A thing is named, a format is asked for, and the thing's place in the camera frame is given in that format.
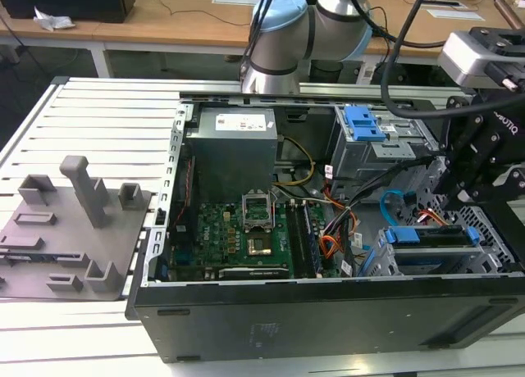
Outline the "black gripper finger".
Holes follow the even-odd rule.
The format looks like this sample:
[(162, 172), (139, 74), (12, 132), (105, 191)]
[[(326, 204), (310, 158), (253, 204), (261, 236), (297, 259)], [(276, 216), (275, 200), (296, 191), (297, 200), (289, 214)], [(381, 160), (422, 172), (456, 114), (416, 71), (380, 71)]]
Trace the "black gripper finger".
[(444, 197), (442, 207), (472, 204), (495, 180), (492, 159), (499, 147), (499, 131), (491, 114), (477, 111), (446, 119), (440, 143), (445, 169), (434, 193)]
[(452, 207), (524, 197), (524, 139), (457, 139), (452, 144)]

